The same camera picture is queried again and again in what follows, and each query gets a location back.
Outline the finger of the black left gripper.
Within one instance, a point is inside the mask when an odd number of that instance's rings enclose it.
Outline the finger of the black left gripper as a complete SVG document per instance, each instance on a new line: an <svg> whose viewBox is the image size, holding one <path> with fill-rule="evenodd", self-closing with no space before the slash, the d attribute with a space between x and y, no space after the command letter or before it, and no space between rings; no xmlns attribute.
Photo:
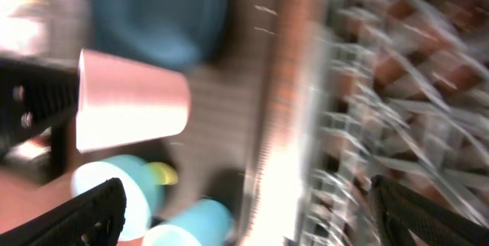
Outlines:
<svg viewBox="0 0 489 246"><path fill-rule="evenodd" d="M7 151L78 111L79 74L31 58L1 58L1 149Z"/></svg>

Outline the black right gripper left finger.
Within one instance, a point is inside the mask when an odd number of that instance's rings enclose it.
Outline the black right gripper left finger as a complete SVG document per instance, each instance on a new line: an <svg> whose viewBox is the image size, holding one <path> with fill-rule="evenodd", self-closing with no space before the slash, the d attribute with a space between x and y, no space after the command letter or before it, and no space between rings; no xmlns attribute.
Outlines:
<svg viewBox="0 0 489 246"><path fill-rule="evenodd" d="M1 234L1 246L116 245L126 205L121 180L111 178Z"/></svg>

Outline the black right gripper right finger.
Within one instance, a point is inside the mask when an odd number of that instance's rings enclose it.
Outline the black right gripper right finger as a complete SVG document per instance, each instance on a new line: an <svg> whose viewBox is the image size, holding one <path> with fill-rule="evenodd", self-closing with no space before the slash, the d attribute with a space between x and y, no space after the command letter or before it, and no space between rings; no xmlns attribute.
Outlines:
<svg viewBox="0 0 489 246"><path fill-rule="evenodd" d="M487 228L389 177L373 176L368 197L382 245L415 246L414 235L433 246L488 245Z"/></svg>

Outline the pink cup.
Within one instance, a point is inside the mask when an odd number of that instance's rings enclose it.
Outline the pink cup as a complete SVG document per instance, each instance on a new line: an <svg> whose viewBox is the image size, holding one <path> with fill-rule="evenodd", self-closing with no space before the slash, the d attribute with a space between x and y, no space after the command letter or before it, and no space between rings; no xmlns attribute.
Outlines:
<svg viewBox="0 0 489 246"><path fill-rule="evenodd" d="M183 74L94 50L81 51L79 152L179 134L186 127L190 107Z"/></svg>

